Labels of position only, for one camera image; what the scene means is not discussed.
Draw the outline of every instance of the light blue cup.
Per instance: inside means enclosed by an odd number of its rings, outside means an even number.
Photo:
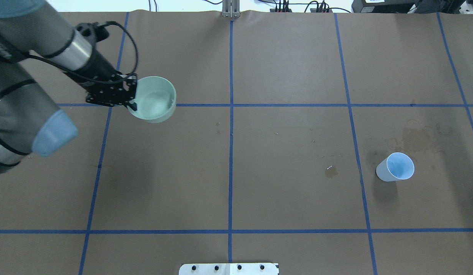
[[[134,102],[137,110],[128,111],[137,118],[149,123],[168,120],[177,105],[175,87],[163,77],[147,76],[138,80]]]
[[[392,153],[376,167],[376,174],[382,181],[407,180],[415,172],[415,165],[407,155]]]

